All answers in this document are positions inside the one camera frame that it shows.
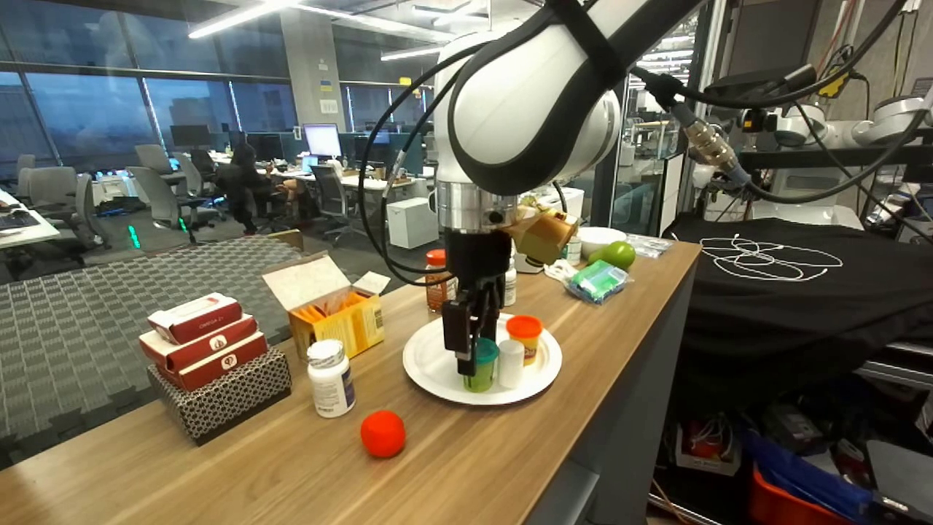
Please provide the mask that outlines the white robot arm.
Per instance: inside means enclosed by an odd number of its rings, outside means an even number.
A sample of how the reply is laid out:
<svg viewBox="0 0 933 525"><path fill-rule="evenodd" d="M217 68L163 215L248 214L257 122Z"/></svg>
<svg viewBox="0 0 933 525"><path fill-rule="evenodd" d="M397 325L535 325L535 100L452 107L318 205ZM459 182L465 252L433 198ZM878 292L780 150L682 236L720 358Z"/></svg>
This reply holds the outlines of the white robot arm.
<svg viewBox="0 0 933 525"><path fill-rule="evenodd" d="M605 157L620 131L614 87L698 2L545 0L503 34L448 52L436 218L455 276L443 346L459 377L477 371L477 345L496 339L509 253L548 265L574 236L563 214L519 195Z"/></svg>

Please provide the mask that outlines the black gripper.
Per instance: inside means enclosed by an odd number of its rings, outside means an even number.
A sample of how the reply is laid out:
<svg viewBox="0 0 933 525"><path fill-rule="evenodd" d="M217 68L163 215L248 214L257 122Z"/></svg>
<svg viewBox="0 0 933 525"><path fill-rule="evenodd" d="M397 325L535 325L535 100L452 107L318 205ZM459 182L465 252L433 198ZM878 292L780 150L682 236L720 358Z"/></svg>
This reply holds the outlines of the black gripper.
<svg viewBox="0 0 933 525"><path fill-rule="evenodd" d="M443 345L455 354L456 374L474 377L474 342L497 342L509 236L446 230L443 247L446 268L456 281L455 297L443 307Z"/></svg>

